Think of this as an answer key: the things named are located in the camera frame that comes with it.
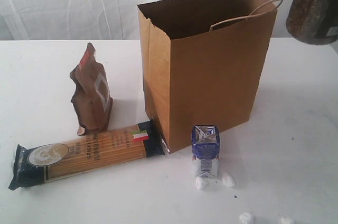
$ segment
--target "white table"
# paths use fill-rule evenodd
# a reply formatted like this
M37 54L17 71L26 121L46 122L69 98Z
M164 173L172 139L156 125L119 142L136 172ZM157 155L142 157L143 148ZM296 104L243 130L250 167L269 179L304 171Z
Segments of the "white table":
M220 172L197 191L189 147L10 191L11 161L26 148L76 137L69 72L86 41L0 42L0 222L237 223L290 216L300 224L338 218L338 54L330 46L272 39L249 122L221 134ZM111 128L142 122L139 41L93 41L114 98Z

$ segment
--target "jar with grains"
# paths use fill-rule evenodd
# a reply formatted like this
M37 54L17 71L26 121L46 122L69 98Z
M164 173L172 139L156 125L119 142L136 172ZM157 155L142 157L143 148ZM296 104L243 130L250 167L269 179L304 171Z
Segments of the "jar with grains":
M338 0L293 0L286 28L304 43L335 42L338 39Z

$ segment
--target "brown coffee bag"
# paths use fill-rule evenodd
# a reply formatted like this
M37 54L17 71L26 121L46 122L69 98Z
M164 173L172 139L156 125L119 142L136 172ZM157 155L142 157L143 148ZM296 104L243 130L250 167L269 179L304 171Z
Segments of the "brown coffee bag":
M71 99L79 120L78 135L107 130L112 98L105 69L95 60L95 48L88 43L80 63L70 73L76 84Z

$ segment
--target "cotton ball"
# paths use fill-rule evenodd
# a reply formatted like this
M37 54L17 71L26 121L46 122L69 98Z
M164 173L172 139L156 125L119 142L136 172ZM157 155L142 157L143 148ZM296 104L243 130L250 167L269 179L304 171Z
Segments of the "cotton ball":
M206 179L203 178L196 178L196 188L198 190L204 190L204 188L209 184L209 182Z
M232 188L232 187L235 187L235 185L236 185L236 182L235 182L235 180L232 178L232 176L229 175L229 174L226 173L226 172L225 172L225 173L223 174L223 176L222 176L222 181L223 181L224 186L226 186L226 187Z
M253 224L255 222L255 216L249 212L245 212L239 216L239 221L241 224Z
M292 218L289 218L289 217L282 217L280 219L280 223L281 224L296 224L296 221Z

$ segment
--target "italian flag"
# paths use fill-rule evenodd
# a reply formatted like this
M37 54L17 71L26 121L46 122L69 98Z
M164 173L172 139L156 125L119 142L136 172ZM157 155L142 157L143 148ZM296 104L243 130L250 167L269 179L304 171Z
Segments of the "italian flag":
M147 130L143 130L142 132L133 132L132 135L134 137L133 142L149 139Z

